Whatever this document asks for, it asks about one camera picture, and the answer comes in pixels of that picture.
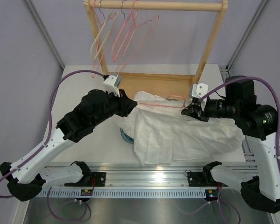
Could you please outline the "white pleated blouse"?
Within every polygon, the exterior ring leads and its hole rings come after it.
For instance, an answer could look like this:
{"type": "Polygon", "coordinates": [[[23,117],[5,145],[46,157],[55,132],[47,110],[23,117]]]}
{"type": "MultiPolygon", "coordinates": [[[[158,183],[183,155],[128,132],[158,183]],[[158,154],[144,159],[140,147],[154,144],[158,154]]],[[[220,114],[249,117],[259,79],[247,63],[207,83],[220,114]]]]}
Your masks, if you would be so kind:
{"type": "MultiPolygon", "coordinates": [[[[183,101],[178,101],[176,99],[166,100],[161,96],[153,95],[145,91],[137,92],[133,100],[136,102],[160,105],[181,106],[183,104],[183,101]]],[[[138,122],[138,119],[140,119],[140,116],[143,116],[143,114],[141,113],[144,113],[144,115],[146,115],[147,113],[151,113],[154,116],[175,116],[177,112],[180,112],[180,110],[181,109],[138,105],[127,117],[120,117],[115,115],[114,122],[119,128],[122,128],[124,130],[125,134],[133,137],[136,123],[138,122]]]]}

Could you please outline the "cream white garment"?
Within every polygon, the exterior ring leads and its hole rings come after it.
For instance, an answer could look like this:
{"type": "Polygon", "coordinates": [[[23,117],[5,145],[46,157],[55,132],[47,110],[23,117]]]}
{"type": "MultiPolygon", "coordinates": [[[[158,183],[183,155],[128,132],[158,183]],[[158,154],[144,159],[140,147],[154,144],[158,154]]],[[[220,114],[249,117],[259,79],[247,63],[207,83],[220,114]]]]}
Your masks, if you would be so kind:
{"type": "Polygon", "coordinates": [[[139,104],[116,124],[133,139],[141,164],[205,160],[233,153],[245,136],[232,119],[210,118],[207,122],[181,115],[180,108],[139,104]]]}

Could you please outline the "pink wire hanger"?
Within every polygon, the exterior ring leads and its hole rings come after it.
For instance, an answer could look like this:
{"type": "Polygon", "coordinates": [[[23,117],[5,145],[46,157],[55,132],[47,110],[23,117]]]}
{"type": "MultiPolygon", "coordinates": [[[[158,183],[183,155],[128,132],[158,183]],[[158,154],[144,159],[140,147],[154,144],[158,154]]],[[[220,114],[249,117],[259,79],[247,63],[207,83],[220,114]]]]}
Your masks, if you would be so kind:
{"type": "MultiPolygon", "coordinates": [[[[88,20],[91,27],[93,39],[95,40],[98,36],[99,31],[101,30],[104,23],[100,22],[100,19],[97,15],[96,8],[95,8],[95,0],[88,1],[88,20]]],[[[97,59],[93,59],[93,69],[98,71],[99,68],[102,70],[104,74],[108,74],[108,68],[105,58],[104,48],[102,47],[102,51],[98,54],[97,59]]]]}

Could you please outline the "white wooden hanger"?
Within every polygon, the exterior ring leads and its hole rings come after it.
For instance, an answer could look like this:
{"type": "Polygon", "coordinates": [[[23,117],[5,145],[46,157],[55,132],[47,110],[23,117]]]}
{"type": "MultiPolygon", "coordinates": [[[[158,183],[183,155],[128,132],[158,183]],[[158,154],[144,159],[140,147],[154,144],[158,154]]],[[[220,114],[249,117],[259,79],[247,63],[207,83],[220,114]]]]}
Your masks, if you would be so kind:
{"type": "MultiPolygon", "coordinates": [[[[95,2],[95,8],[97,8],[100,12],[101,11],[101,3],[102,0],[96,0],[95,2]]],[[[103,26],[101,30],[98,33],[98,36],[95,40],[93,40],[93,43],[90,48],[90,55],[92,60],[97,59],[98,54],[102,51],[102,47],[107,44],[109,38],[111,37],[112,30],[118,20],[118,12],[115,12],[114,9],[111,9],[108,15],[103,15],[104,21],[102,23],[103,26]]]]}

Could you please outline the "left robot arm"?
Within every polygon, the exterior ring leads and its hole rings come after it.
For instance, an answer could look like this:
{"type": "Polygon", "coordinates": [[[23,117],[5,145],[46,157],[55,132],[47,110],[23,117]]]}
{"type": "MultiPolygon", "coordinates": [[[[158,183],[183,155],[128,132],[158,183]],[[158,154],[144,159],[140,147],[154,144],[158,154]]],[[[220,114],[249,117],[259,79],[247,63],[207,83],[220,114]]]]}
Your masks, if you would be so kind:
{"type": "Polygon", "coordinates": [[[36,197],[43,189],[64,185],[84,187],[91,184],[92,172],[83,161],[68,167],[48,168],[47,164],[67,148],[93,133],[94,128],[113,115],[128,116],[137,106],[124,90],[119,95],[103,90],[91,90],[83,96],[73,111],[64,115],[40,143],[20,160],[0,165],[0,172],[8,181],[12,197],[24,202],[36,197]]]}

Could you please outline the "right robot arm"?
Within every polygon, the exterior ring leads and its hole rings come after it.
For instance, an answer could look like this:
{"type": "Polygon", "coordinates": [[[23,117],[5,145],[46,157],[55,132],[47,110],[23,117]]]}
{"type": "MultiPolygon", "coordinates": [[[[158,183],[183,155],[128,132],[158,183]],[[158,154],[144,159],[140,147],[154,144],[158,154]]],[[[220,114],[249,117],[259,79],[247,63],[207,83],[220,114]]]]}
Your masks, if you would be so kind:
{"type": "Polygon", "coordinates": [[[210,118],[233,119],[252,148],[258,174],[251,177],[214,161],[187,177],[189,186],[228,186],[251,208],[274,214],[280,211],[280,103],[271,89],[275,106],[258,104],[254,92],[257,80],[246,76],[226,78],[221,99],[211,99],[212,91],[206,84],[193,84],[189,91],[192,102],[182,115],[203,122],[210,118]]]}

